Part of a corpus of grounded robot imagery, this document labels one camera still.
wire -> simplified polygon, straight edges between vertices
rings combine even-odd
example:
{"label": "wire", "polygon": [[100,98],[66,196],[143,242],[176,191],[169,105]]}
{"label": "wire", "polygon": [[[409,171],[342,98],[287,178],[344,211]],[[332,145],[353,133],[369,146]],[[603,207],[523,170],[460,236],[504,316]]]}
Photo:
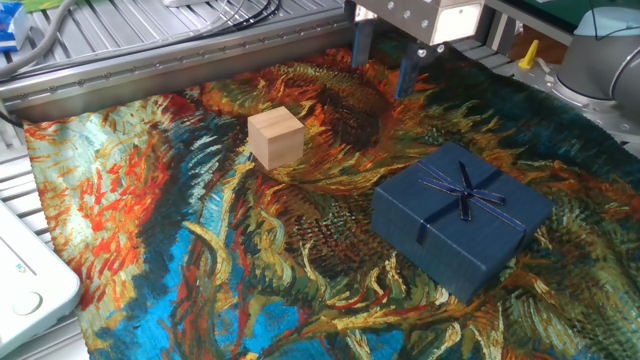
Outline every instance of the wire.
{"label": "wire", "polygon": [[6,121],[7,123],[9,123],[9,124],[11,124],[11,125],[13,125],[15,127],[18,127],[18,128],[21,128],[21,129],[23,128],[21,123],[13,121],[9,115],[5,114],[2,111],[0,111],[0,119]]}
{"label": "wire", "polygon": [[[231,19],[233,19],[236,14],[238,14],[238,12],[240,11],[240,9],[242,8],[242,6],[244,5],[244,2],[246,0],[241,0],[240,4],[237,6],[237,9],[228,17],[228,20],[225,19],[225,22],[230,21]],[[161,45],[162,47],[166,47],[166,46],[170,46],[170,45],[178,45],[178,44],[182,44],[182,43],[186,43],[189,41],[194,41],[194,40],[200,40],[200,39],[206,39],[206,38],[212,38],[212,37],[216,37],[216,36],[221,36],[221,35],[226,35],[226,34],[230,34],[236,31],[240,31],[240,30],[245,30],[248,29],[252,26],[255,26],[261,22],[263,22],[264,20],[272,17],[275,15],[275,13],[279,10],[280,8],[280,2],[281,0],[277,0],[276,2],[276,6],[266,15],[260,17],[262,14],[265,13],[265,11],[267,11],[269,9],[269,7],[272,5],[273,0],[267,0],[266,4],[255,14],[253,14],[252,16],[236,23],[236,24],[231,24],[229,26],[220,28],[220,26],[216,26],[213,27],[213,23],[215,21],[211,21],[209,22],[204,28],[200,28],[196,31],[191,31],[191,32],[186,32],[188,34],[191,34],[190,36],[183,36],[182,38],[178,38],[176,39],[175,37],[177,36],[181,36],[184,35],[185,33],[182,34],[178,34],[176,36],[174,36],[174,39],[169,40],[169,41],[164,41],[166,40],[166,38],[163,38],[163,42],[161,44],[143,44],[143,45],[134,45],[131,46],[131,48],[125,47],[125,48],[120,48],[115,50],[113,53],[110,54],[103,54],[105,52],[109,52],[110,50],[105,50],[105,51],[101,51],[98,53],[93,53],[93,54],[87,54],[87,55],[83,55],[80,57],[75,57],[73,59],[70,59],[66,62],[63,62],[61,64],[61,62],[56,62],[54,64],[45,64],[45,65],[40,65],[40,66],[36,66],[36,67],[32,67],[31,69],[22,71],[18,74],[16,74],[15,76],[13,76],[12,79],[19,79],[21,77],[24,76],[34,76],[34,75],[42,75],[42,74],[46,74],[49,73],[51,71],[59,71],[59,70],[64,70],[64,69],[68,69],[68,68],[72,68],[72,67],[76,67],[76,66],[81,66],[81,65],[86,65],[86,64],[90,64],[90,63],[94,63],[97,61],[105,61],[105,60],[109,60],[109,59],[113,59],[115,57],[119,57],[119,56],[126,56],[126,55],[132,55],[135,53],[139,53],[142,51],[146,51],[146,50],[152,50],[155,49],[157,47],[159,47],[158,45]],[[222,10],[220,11],[220,13],[217,15],[216,19],[218,17],[220,17],[220,15],[222,14]],[[0,76],[0,81],[4,81],[4,80],[9,80],[9,79],[3,79],[2,76]]]}
{"label": "wire", "polygon": [[593,18],[593,30],[595,31],[595,36],[596,36],[596,41],[600,41],[602,39],[605,39],[613,34],[617,34],[619,32],[622,31],[627,31],[627,30],[635,30],[635,29],[640,29],[640,26],[632,26],[632,27],[626,27],[626,28],[622,28],[622,29],[618,29],[618,30],[614,30],[602,37],[598,36],[598,25],[596,25],[596,13],[595,13],[595,8],[593,7],[593,0],[589,0],[589,8],[591,8],[591,17]]}
{"label": "wire", "polygon": [[58,29],[62,24],[62,20],[67,15],[67,11],[75,3],[76,0],[64,0],[53,19],[51,19],[49,31],[47,31],[47,35],[45,35],[40,45],[38,45],[27,56],[22,57],[12,62],[11,64],[7,64],[0,68],[0,79],[9,77],[25,66],[31,65],[31,63],[38,61],[38,59],[40,59],[51,48],[51,46],[53,46],[53,43],[58,38]]}

blue ribbon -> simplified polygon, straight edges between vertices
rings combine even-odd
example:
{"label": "blue ribbon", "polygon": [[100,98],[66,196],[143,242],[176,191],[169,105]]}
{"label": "blue ribbon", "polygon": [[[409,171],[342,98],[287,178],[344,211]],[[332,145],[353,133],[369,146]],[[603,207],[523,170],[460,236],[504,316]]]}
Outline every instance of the blue ribbon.
{"label": "blue ribbon", "polygon": [[462,186],[456,184],[454,181],[436,170],[436,168],[434,168],[433,166],[425,163],[422,160],[418,161],[418,165],[420,167],[425,169],[434,178],[437,179],[434,180],[424,176],[420,176],[420,182],[440,191],[446,192],[447,194],[458,197],[458,206],[456,206],[456,201],[453,201],[440,209],[440,211],[437,211],[433,215],[428,216],[422,220],[420,232],[418,233],[418,243],[420,245],[423,245],[425,238],[424,235],[426,234],[429,226],[431,226],[434,222],[440,220],[441,218],[447,216],[456,208],[460,210],[460,218],[462,220],[471,221],[471,208],[469,202],[480,206],[494,216],[498,217],[500,220],[521,231],[522,237],[520,238],[520,240],[522,240],[524,235],[527,233],[527,228],[518,220],[510,217],[509,215],[503,213],[502,211],[488,203],[492,202],[494,204],[504,205],[507,201],[505,197],[481,189],[482,187],[485,187],[496,181],[502,175],[502,172],[500,170],[496,170],[476,186],[473,186],[473,184],[471,183],[471,179],[469,178],[469,173],[467,173],[466,166],[461,161],[459,161],[458,164],[460,165],[460,173],[462,175]]}

ribbon bow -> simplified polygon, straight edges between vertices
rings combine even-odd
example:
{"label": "ribbon bow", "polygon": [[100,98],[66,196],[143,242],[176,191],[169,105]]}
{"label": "ribbon bow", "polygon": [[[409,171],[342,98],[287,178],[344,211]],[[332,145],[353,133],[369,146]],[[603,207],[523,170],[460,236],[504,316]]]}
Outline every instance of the ribbon bow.
{"label": "ribbon bow", "polygon": [[460,173],[462,174],[462,184],[464,185],[464,187],[454,183],[442,173],[435,170],[435,168],[433,168],[431,165],[425,164],[422,161],[420,161],[420,165],[440,181],[429,179],[423,176],[420,176],[420,181],[440,191],[444,191],[447,194],[457,196],[460,203],[460,217],[462,218],[462,220],[471,221],[471,209],[469,207],[469,201],[473,201],[474,203],[482,207],[484,207],[483,205],[486,204],[482,200],[491,201],[499,205],[505,204],[506,199],[504,198],[504,196],[494,194],[486,190],[475,189],[473,187],[473,184],[471,184],[471,179],[469,179],[467,167],[462,163],[462,161],[458,161],[458,164],[460,164]]}
{"label": "ribbon bow", "polygon": [[[459,204],[458,208],[460,209],[460,218],[462,220],[471,221],[471,208],[469,202],[472,202],[490,212],[494,216],[498,217],[500,220],[520,230],[523,233],[524,237],[524,234],[527,233],[527,228],[523,224],[488,203],[489,201],[494,204],[504,205],[506,203],[505,197],[486,190],[475,188],[471,183],[471,179],[469,178],[469,174],[467,173],[466,166],[461,161],[458,161],[458,164],[460,165],[460,174],[462,175],[462,186],[456,184],[454,181],[436,170],[436,168],[423,162],[422,160],[418,161],[418,165],[427,170],[437,180],[420,176],[420,182],[440,191],[446,192],[447,194],[457,196]],[[495,179],[497,179],[497,177],[495,176],[487,177],[484,181],[484,183],[486,184],[484,185],[488,185],[490,182],[495,181]],[[418,242],[423,242],[423,235],[424,233],[426,233],[426,228],[441,217],[446,216],[446,214],[449,213],[449,210],[452,210],[451,206],[445,206],[442,211],[437,212],[433,216],[430,216],[422,221],[422,228],[420,231]]]}

blue object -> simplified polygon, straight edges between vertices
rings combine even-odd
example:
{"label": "blue object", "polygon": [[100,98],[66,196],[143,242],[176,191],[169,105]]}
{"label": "blue object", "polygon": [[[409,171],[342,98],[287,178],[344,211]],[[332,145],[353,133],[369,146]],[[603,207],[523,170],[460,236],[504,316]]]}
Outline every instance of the blue object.
{"label": "blue object", "polygon": [[466,149],[447,143],[376,188],[372,228],[468,303],[530,243],[553,206]]}
{"label": "blue object", "polygon": [[0,51],[18,51],[31,26],[22,3],[0,3]]}
{"label": "blue object", "polygon": [[[600,7],[593,11],[598,27],[598,37],[605,36],[614,31],[616,32],[609,36],[640,35],[640,28],[631,29],[640,26],[640,10],[619,7]],[[580,36],[596,36],[591,10],[582,17],[580,25],[578,25],[578,28],[573,33]]]}

green surface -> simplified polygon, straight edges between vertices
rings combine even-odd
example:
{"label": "green surface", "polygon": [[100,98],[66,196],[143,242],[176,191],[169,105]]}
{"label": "green surface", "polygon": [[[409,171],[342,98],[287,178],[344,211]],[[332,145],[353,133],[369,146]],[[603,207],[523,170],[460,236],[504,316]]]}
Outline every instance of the green surface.
{"label": "green surface", "polygon": [[[559,17],[560,19],[578,26],[584,14],[589,11],[589,0],[552,0],[540,3],[537,0],[524,0],[525,3],[535,6],[540,10]],[[594,7],[614,6],[640,9],[638,0],[593,0]]]}
{"label": "green surface", "polygon": [[38,10],[46,10],[60,6],[64,0],[23,0],[25,10],[34,12]]}

